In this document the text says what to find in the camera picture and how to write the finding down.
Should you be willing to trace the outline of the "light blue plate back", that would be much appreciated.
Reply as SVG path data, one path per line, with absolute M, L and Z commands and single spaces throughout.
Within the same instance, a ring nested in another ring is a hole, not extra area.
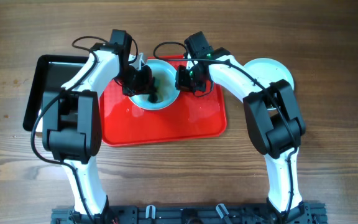
M 155 87 L 157 89 L 155 96 L 157 101 L 152 103 L 150 94 L 135 95 L 129 99 L 144 110 L 161 110 L 170 106 L 179 96 L 180 90 L 175 87 L 176 69 L 166 61 L 158 59 L 149 59 L 146 65 L 150 67 L 152 76 L 155 78 Z

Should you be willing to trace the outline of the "green yellow sponge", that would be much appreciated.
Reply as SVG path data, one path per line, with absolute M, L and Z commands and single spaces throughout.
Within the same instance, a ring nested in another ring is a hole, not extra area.
M 147 101 L 150 103 L 157 103 L 158 102 L 158 86 L 159 81 L 153 77 L 152 79 L 152 87 L 150 87 L 149 96 L 147 98 Z

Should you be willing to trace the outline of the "light blue plate front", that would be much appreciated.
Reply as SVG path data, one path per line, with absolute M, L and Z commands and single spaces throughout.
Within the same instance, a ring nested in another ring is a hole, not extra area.
M 285 80 L 291 85 L 292 90 L 295 89 L 295 82 L 289 69 L 277 60 L 257 58 L 247 62 L 243 67 L 264 88 L 268 88 L 271 83 Z

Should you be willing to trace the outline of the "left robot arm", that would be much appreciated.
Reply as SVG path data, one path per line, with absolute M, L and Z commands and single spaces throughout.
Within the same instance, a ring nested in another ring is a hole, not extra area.
M 73 223 L 115 221 L 96 163 L 102 141 L 99 98 L 113 80 L 129 96 L 151 92 L 151 70 L 130 54 L 132 46 L 95 44 L 70 80 L 44 92 L 36 122 L 42 124 L 43 147 L 53 156 L 49 163 L 62 166 L 67 174 L 75 198 L 68 218 Z

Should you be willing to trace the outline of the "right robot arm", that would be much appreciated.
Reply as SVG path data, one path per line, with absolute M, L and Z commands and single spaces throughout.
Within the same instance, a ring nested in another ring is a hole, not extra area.
M 269 208 L 281 223 L 299 217 L 303 199 L 296 163 L 306 124 L 289 69 L 271 58 L 241 65 L 226 49 L 185 53 L 182 60 L 187 64 L 178 70 L 180 88 L 190 91 L 211 81 L 242 101 L 249 139 L 266 162 Z

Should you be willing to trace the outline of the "light blue plate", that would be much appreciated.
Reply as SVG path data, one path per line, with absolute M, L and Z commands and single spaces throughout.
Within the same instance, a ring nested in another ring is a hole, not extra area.
M 268 88 L 271 83 L 285 80 L 291 85 L 292 90 L 295 89 L 295 82 L 289 69 L 277 60 L 257 58 L 247 62 L 243 67 L 264 88 Z
M 152 103 L 150 94 L 135 95 L 129 99 L 144 110 L 161 110 L 170 106 L 179 96 L 180 90 L 175 87 L 176 69 L 166 61 L 158 59 L 149 59 L 146 65 L 150 67 L 152 76 L 155 78 L 155 87 L 157 89 L 155 96 L 157 101 Z

